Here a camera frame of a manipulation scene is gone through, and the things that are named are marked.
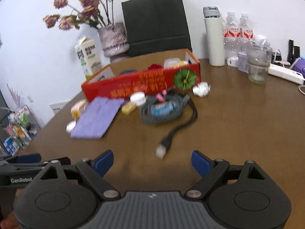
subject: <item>textured flower pot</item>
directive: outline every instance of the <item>textured flower pot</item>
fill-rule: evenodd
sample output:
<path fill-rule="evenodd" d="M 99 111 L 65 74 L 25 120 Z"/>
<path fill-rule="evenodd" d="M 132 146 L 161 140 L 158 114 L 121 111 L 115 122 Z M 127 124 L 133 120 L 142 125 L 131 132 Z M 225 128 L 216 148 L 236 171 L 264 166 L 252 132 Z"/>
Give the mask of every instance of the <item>textured flower pot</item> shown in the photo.
<path fill-rule="evenodd" d="M 105 57 L 124 53 L 129 49 L 127 35 L 122 22 L 98 30 Z"/>

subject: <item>black paper bag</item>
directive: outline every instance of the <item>black paper bag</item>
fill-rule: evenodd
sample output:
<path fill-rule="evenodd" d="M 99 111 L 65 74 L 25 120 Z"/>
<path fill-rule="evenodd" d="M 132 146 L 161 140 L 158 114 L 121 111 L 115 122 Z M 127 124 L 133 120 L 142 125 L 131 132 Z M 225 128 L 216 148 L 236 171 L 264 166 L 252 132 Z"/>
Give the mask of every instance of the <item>black paper bag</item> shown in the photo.
<path fill-rule="evenodd" d="M 182 0 L 122 3 L 131 57 L 188 48 L 192 51 Z"/>

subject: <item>brown table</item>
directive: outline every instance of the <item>brown table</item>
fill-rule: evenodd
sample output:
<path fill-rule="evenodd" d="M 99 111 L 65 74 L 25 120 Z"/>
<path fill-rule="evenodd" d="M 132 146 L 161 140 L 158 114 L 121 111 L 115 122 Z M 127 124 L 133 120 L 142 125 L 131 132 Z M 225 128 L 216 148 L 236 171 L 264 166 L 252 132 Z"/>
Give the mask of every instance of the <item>brown table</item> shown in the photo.
<path fill-rule="evenodd" d="M 255 160 L 283 189 L 292 202 L 285 228 L 305 227 L 304 102 L 297 85 L 269 77 L 266 86 L 252 83 L 232 67 L 211 67 L 201 61 L 202 80 L 211 84 L 205 98 L 194 97 L 198 120 L 178 133 L 163 160 L 156 146 L 170 128 L 187 120 L 186 107 L 179 120 L 159 126 L 143 124 L 138 111 L 118 113 L 100 140 L 71 139 L 66 124 L 72 105 L 84 98 L 80 93 L 38 134 L 27 152 L 39 152 L 44 160 L 68 156 L 73 163 L 114 152 L 114 165 L 105 180 L 121 193 L 125 190 L 181 190 L 185 192 L 200 176 L 190 156 L 199 150 L 211 159 L 224 158 L 231 164 Z"/>

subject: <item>gray bottle lid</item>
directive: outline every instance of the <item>gray bottle lid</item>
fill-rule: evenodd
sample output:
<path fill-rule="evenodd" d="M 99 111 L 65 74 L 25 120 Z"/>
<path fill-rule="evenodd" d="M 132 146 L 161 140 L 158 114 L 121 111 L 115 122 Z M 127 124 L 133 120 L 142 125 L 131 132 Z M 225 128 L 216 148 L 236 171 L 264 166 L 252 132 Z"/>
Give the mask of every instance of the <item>gray bottle lid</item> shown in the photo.
<path fill-rule="evenodd" d="M 217 7 L 209 6 L 203 8 L 203 15 L 204 17 L 210 17 L 210 16 L 220 17 L 220 12 Z"/>

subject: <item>metal screw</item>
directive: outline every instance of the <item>metal screw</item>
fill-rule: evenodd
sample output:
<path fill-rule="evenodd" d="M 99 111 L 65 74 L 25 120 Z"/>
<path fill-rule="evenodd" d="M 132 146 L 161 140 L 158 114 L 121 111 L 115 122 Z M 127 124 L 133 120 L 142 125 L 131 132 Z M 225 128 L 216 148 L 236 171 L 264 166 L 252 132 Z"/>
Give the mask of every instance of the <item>metal screw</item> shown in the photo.
<path fill-rule="evenodd" d="M 119 192 L 114 190 L 114 189 L 110 189 L 110 190 L 106 190 L 103 195 L 106 197 L 106 198 L 115 198 L 119 195 Z"/>
<path fill-rule="evenodd" d="M 202 193 L 199 190 L 192 189 L 187 191 L 186 195 L 190 198 L 199 198 L 202 195 Z"/>

